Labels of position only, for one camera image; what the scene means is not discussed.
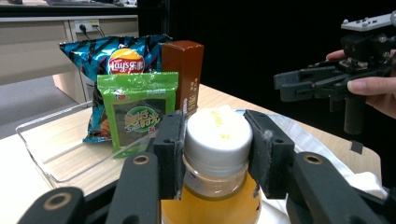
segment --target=white bottle cap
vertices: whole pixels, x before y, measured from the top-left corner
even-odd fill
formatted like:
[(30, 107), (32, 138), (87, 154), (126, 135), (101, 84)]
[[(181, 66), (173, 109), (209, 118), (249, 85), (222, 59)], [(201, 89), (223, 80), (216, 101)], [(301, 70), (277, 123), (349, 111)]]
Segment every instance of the white bottle cap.
[(184, 157), (199, 175), (235, 175), (246, 167), (252, 137), (248, 121), (230, 107), (204, 108), (188, 120)]

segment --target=orange bottle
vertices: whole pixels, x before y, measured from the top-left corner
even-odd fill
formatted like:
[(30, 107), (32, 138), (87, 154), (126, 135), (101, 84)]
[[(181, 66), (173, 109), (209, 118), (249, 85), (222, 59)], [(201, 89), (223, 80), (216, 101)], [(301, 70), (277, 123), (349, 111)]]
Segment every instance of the orange bottle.
[(250, 125), (230, 107), (201, 109), (187, 123), (181, 200), (162, 200), (165, 224), (256, 223), (261, 211), (248, 174)]

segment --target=human hand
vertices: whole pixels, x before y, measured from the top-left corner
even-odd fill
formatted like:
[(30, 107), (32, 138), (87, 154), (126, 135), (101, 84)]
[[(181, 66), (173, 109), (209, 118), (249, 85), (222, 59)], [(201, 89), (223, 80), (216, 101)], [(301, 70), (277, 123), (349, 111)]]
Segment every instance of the human hand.
[[(329, 53), (326, 60), (338, 60), (345, 58), (343, 50)], [(378, 111), (396, 119), (396, 67), (392, 67), (390, 77), (363, 77), (350, 80), (347, 88), (350, 92), (365, 95), (366, 104), (371, 105)]]

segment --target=orange liquid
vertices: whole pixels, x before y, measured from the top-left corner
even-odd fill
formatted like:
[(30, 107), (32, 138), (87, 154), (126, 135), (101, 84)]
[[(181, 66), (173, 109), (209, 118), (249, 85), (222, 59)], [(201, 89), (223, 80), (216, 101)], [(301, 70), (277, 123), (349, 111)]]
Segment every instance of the orange liquid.
[(247, 175), (240, 190), (222, 200), (204, 199), (184, 186), (180, 201), (162, 200), (165, 224), (250, 224), (260, 215), (259, 195), (254, 198), (256, 182)]

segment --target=power outlet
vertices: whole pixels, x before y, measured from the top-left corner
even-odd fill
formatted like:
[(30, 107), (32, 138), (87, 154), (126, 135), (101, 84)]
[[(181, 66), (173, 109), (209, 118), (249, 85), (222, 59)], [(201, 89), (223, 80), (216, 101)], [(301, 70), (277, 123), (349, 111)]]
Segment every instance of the power outlet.
[(98, 32), (94, 27), (95, 25), (99, 26), (99, 20), (75, 21), (76, 33), (83, 33), (83, 27), (85, 27), (87, 33)]

